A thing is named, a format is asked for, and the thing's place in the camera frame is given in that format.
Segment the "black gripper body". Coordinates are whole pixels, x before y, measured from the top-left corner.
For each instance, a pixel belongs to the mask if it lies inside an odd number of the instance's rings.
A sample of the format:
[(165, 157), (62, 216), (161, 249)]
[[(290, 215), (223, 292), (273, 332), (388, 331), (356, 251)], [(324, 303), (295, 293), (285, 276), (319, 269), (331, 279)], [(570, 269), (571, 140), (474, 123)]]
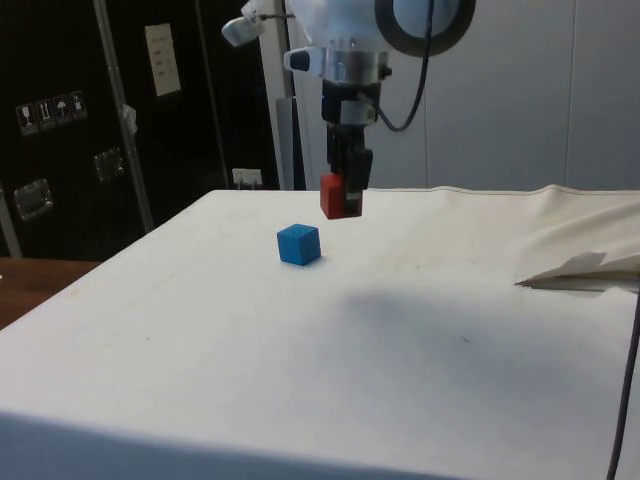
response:
[(381, 84), (349, 85), (322, 82), (321, 116), (335, 125), (368, 126), (378, 120)]

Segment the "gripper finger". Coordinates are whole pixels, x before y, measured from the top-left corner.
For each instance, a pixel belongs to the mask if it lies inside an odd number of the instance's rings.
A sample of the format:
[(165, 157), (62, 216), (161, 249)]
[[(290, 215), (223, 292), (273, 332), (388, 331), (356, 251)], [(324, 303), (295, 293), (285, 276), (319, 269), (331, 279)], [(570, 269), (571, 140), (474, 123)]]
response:
[(327, 125), (327, 162), (332, 174), (343, 172), (344, 136), (340, 125)]
[(344, 214), (362, 215), (363, 192), (368, 188), (373, 152), (365, 145), (363, 126), (340, 127), (340, 168), (344, 182)]

